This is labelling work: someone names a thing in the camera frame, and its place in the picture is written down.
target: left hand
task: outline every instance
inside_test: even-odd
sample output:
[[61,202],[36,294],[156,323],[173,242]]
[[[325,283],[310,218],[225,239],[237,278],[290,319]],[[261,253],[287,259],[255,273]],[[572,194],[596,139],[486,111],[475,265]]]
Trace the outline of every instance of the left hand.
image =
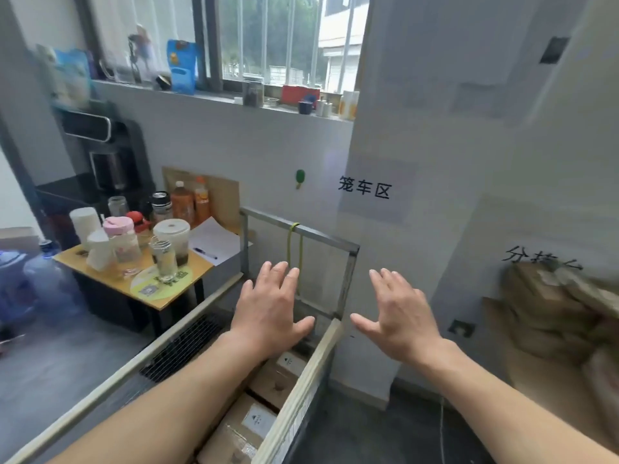
[[230,334],[248,342],[261,360],[288,350],[314,328],[312,316],[293,322],[299,269],[284,277],[287,268],[286,262],[275,266],[265,262],[256,286],[246,281],[236,303]]

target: window sill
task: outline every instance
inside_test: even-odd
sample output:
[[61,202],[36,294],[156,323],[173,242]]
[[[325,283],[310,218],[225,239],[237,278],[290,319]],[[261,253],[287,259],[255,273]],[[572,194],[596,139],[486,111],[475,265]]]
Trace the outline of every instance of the window sill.
[[[243,106],[242,104],[236,104],[234,101],[235,97],[238,97],[237,94],[230,94],[228,92],[223,92],[220,94],[216,94],[214,92],[205,92],[205,91],[196,91],[196,94],[190,95],[190,94],[179,94],[177,92],[171,92],[171,91],[160,91],[160,90],[153,90],[151,88],[147,88],[145,86],[140,86],[140,85],[130,85],[127,83],[114,83],[111,81],[104,81],[104,80],[93,80],[94,84],[95,84],[95,89],[97,89],[97,92],[100,91],[100,89],[98,88],[98,85],[104,85],[105,88],[107,87],[113,87],[113,88],[131,88],[134,90],[142,90],[145,92],[152,92],[154,94],[172,94],[174,96],[181,96],[181,97],[185,97],[185,98],[194,98],[196,100],[207,100],[207,101],[215,101],[215,102],[224,102],[226,104],[232,104],[234,106],[238,106],[240,108],[243,108],[245,106]],[[301,114],[298,113],[298,110],[292,106],[288,106],[288,105],[279,105],[277,107],[274,108],[268,108],[268,107],[262,107],[262,108],[247,108],[247,109],[261,109],[261,110],[265,110],[265,111],[273,111],[273,112],[286,112],[288,114],[296,114],[298,116],[301,116]],[[335,121],[335,122],[344,122],[344,123],[348,123],[348,124],[352,124],[352,121],[348,121],[345,119],[341,119],[339,116],[337,115],[332,115],[330,117],[319,117],[316,116],[315,114],[311,114],[309,116],[306,117],[314,117],[315,119],[322,119],[325,121]]]

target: right hand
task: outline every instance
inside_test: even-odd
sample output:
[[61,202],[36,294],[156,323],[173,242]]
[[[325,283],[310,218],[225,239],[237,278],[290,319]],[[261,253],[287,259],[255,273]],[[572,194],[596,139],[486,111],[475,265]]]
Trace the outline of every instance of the right hand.
[[398,272],[369,271],[378,302],[378,322],[351,314],[356,328],[391,358],[426,366],[445,342],[425,295]]

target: window frame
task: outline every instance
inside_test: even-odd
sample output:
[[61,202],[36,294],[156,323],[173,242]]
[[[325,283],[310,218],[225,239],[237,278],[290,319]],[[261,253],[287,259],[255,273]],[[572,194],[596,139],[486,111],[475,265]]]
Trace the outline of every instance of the window frame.
[[[321,96],[325,96],[329,102],[332,102],[336,107],[339,105],[342,96],[342,84],[344,81],[345,67],[350,49],[350,37],[352,33],[352,23],[357,0],[349,0],[349,17],[344,44],[344,55],[340,68],[337,92],[326,92],[321,90]],[[310,81],[315,83],[316,66],[318,63],[318,38],[322,21],[322,10],[326,0],[318,0],[318,16],[314,24],[314,43],[312,50]],[[84,32],[84,38],[88,50],[93,55],[95,66],[101,78],[104,78],[102,63],[104,62],[103,49],[95,27],[95,19],[90,0],[74,0],[79,22]],[[223,65],[221,64],[221,32],[219,30],[219,0],[191,0],[194,32],[196,38],[196,46],[198,49],[197,59],[197,79],[196,89],[206,92],[227,92],[232,94],[241,93],[243,91],[243,82],[241,80],[229,80],[223,77]],[[359,59],[359,67],[357,69],[357,77],[355,78],[355,90],[359,91],[361,86],[361,77],[365,66],[365,57],[367,56],[367,39],[371,26],[371,17],[373,13],[375,0],[369,0],[368,17],[365,23],[363,42],[361,44],[361,53]],[[268,67],[266,61],[266,44],[267,44],[267,23],[268,23],[268,0],[263,3],[262,11],[262,72],[266,73]],[[288,20],[288,35],[287,35],[287,52],[286,52],[286,83],[290,80],[291,58],[292,58],[292,43],[294,41],[292,32],[295,24],[295,6],[296,0],[291,0],[289,6]],[[243,19],[242,19],[242,1],[238,4],[238,38],[240,65],[243,68]],[[264,85],[265,96],[281,99],[282,86]]]

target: electrical outlet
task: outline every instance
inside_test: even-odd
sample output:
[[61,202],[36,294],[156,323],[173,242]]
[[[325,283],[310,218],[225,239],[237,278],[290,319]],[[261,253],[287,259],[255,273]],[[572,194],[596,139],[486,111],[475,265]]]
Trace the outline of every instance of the electrical outlet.
[[477,326],[475,324],[471,324],[470,322],[454,319],[448,330],[454,335],[459,335],[464,338],[471,338],[476,327]]

